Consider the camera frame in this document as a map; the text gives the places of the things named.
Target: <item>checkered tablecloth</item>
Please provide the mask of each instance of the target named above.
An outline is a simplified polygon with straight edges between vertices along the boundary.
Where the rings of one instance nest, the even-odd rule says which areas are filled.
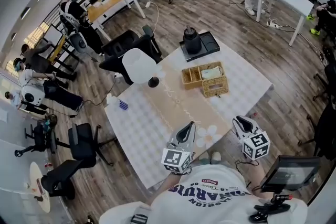
[[[179,74],[184,68],[221,61],[229,93],[222,94],[221,98],[211,97],[206,100],[232,127],[232,119],[237,115],[246,115],[271,87],[271,82],[241,56],[216,40],[221,50],[213,54],[186,62],[181,48],[178,48],[162,61],[167,61]],[[157,68],[158,73],[164,71],[161,70],[160,64]],[[146,188],[150,188],[169,174],[161,164],[161,157],[171,131],[163,123],[141,87],[133,84],[118,96],[129,104],[127,110],[121,110],[118,106],[110,104],[105,111],[119,143],[141,182]]]

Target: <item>wooden floor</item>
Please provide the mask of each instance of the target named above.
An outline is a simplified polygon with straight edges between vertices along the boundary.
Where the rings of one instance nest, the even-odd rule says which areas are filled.
[[[126,9],[104,24],[106,32],[113,39],[127,29],[132,29],[139,35],[143,34],[142,26],[145,24],[154,28],[157,8],[155,5],[145,9],[148,0],[139,3],[147,16],[142,19],[135,7]],[[178,47],[182,40],[183,29],[187,24],[197,30],[210,30],[214,36],[223,41],[227,46],[240,54],[244,59],[257,68],[273,84],[274,89],[269,91],[249,114],[256,113],[253,117],[260,127],[267,131],[271,140],[269,155],[261,160],[267,171],[279,154],[311,156],[314,143],[305,147],[298,147],[299,140],[313,137],[313,129],[306,120],[310,114],[317,121],[325,101],[312,97],[321,89],[321,85],[313,78],[319,71],[323,74],[323,64],[309,44],[297,37],[293,47],[288,46],[292,33],[265,28],[268,15],[262,15],[260,24],[255,22],[255,17],[248,18],[243,10],[243,5],[230,4],[229,0],[174,0],[171,5],[167,0],[152,0],[159,7],[159,20],[157,21],[155,37],[163,56],[167,56]],[[288,9],[285,5],[275,1],[272,8],[272,19],[277,19],[280,25],[296,26],[299,15]],[[302,33],[318,49],[321,42],[308,33],[313,26],[306,22]],[[89,57],[84,57],[85,64],[77,67],[78,79],[70,84],[70,91],[80,94],[84,99],[99,103],[107,94],[113,84],[113,73],[99,69]],[[128,86],[123,80],[117,81],[112,93],[119,95]],[[102,126],[99,140],[104,141],[114,137],[104,112],[104,105],[94,106],[86,103],[79,115],[70,119],[56,113],[59,123],[56,134],[61,141],[68,142],[67,130],[72,122],[77,124],[89,122],[94,128],[97,124]],[[65,110],[58,104],[54,108],[63,113],[73,113]],[[223,159],[230,164],[244,157],[240,151],[237,138],[229,132],[213,148],[220,151]],[[150,192],[144,188],[132,166],[124,155],[120,145],[111,143],[104,147],[103,153],[107,159],[112,160],[115,166],[109,167],[98,161],[94,168],[82,169],[72,177],[76,198],[67,201],[70,213],[74,219],[84,222],[87,214],[99,219],[100,215],[111,207],[132,201],[145,201]],[[55,165],[71,159],[70,150],[59,147],[54,155]],[[332,163],[322,159],[322,167],[317,180],[309,187],[295,193],[296,197],[308,201],[321,185]],[[243,165],[239,167],[248,181],[249,175]]]

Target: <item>black tray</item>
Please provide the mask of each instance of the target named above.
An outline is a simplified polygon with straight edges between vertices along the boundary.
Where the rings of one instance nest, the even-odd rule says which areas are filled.
[[[183,41],[180,42],[181,49],[183,51],[184,57],[187,60],[187,62],[190,62],[197,58],[206,56],[208,54],[213,54],[214,52],[217,52],[220,50],[220,47],[216,39],[213,37],[213,35],[209,31],[202,33],[199,36],[201,37],[202,48],[196,54],[190,54],[189,52],[187,52],[184,46],[184,42]]]

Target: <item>green shoe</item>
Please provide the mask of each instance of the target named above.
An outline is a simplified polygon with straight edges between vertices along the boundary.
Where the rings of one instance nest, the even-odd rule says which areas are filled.
[[[314,20],[314,16],[313,16],[312,14],[309,14],[309,15],[307,16],[307,20]]]
[[[311,29],[310,29],[310,32],[311,32],[313,35],[317,35],[317,36],[320,35],[320,31],[315,30],[315,28],[311,28]]]

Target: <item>white cube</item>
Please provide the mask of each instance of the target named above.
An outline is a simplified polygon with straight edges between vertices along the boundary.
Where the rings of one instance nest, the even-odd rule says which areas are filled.
[[[167,170],[182,174],[187,169],[191,160],[191,152],[164,148],[161,163]]]
[[[243,139],[243,153],[252,161],[268,154],[270,140],[266,132],[257,133]]]

